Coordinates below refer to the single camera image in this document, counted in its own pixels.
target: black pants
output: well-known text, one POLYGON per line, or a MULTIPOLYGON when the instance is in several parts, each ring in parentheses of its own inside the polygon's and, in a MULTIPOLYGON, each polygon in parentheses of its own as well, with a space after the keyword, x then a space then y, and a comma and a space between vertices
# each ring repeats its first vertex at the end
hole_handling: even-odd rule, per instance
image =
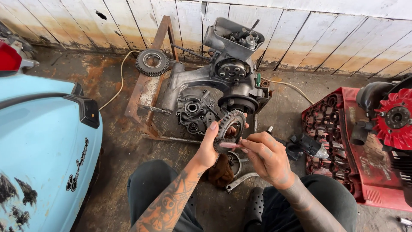
MULTIPOLYGON (((149 161, 137 167, 127 182, 131 225, 177 176, 176 171, 162 160, 149 161)), ((301 181, 347 232, 356 230, 356 201, 342 184, 323 175, 307 175, 301 181)), ((274 187, 264 189, 263 202, 263 231, 303 231, 290 204, 274 187)), ((173 231, 200 232, 203 229, 186 205, 173 231)))

